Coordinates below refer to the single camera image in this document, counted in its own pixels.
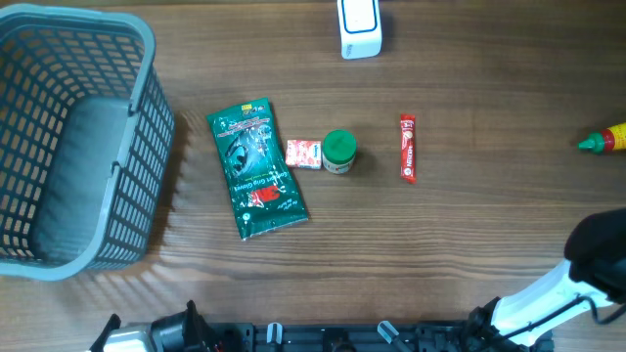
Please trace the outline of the green glove package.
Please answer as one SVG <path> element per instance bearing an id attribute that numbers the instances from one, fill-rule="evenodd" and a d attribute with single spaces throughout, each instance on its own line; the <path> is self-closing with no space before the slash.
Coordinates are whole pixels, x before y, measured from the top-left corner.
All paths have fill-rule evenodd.
<path id="1" fill-rule="evenodd" d="M 308 219 L 267 98 L 212 113 L 206 120 L 242 240 Z"/>

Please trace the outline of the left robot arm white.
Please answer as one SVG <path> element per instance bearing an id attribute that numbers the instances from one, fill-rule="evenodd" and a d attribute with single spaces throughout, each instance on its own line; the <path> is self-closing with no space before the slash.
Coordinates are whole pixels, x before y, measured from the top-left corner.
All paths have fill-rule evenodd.
<path id="1" fill-rule="evenodd" d="M 199 314 L 193 300 L 183 312 L 123 327 L 118 315 L 112 314 L 89 352 L 179 352 L 221 351 L 214 330 Z"/>

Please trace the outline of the red sriracha bottle green cap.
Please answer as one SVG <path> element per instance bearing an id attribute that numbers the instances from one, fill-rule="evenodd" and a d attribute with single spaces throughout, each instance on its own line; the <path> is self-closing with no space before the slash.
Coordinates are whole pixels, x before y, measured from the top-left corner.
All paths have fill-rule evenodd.
<path id="1" fill-rule="evenodd" d="M 578 143 L 580 151 L 593 154 L 605 154 L 625 149 L 626 123 L 620 123 L 598 132 L 590 133 L 585 140 Z"/>

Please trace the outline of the small red white box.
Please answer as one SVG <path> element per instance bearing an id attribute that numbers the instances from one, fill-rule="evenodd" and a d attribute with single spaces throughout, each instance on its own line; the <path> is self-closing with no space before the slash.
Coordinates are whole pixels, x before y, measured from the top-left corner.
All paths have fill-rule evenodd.
<path id="1" fill-rule="evenodd" d="M 320 141 L 288 140 L 286 164 L 289 167 L 320 169 L 322 166 Z"/>

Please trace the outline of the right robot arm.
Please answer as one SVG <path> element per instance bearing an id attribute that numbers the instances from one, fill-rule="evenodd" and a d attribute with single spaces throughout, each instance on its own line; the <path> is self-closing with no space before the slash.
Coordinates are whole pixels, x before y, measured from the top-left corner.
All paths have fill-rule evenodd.
<path id="1" fill-rule="evenodd" d="M 557 326 L 589 312 L 599 326 L 625 315 L 625 210 L 584 218 L 563 259 L 520 292 L 478 309 L 468 324 L 468 351 L 538 351 Z"/>

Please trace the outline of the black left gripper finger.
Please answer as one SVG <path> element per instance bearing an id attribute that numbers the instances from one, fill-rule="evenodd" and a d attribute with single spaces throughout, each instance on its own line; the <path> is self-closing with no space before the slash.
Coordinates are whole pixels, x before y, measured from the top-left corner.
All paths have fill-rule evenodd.
<path id="1" fill-rule="evenodd" d="M 204 332 L 201 316 L 193 300 L 187 302 L 183 323 L 184 352 L 205 352 Z"/>
<path id="2" fill-rule="evenodd" d="M 116 314 L 112 314 L 100 335 L 88 349 L 88 352 L 104 352 L 107 339 L 114 330 L 118 330 L 120 328 L 120 325 L 120 318 Z"/>

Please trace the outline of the green lid jar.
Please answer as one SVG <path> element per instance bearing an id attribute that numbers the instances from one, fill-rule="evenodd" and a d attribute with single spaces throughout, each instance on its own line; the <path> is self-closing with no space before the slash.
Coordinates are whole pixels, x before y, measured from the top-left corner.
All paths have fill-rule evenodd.
<path id="1" fill-rule="evenodd" d="M 334 174 L 347 172 L 354 162 L 356 153 L 356 139 L 347 130 L 334 130 L 322 142 L 323 165 Z"/>

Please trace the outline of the red stick sachet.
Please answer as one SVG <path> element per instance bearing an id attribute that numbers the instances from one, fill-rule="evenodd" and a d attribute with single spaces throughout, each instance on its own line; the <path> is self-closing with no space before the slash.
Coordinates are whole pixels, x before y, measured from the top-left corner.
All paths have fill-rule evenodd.
<path id="1" fill-rule="evenodd" d="M 417 183 L 415 166 L 415 123 L 413 115 L 403 113 L 400 116 L 401 161 L 400 176 L 410 184 Z"/>

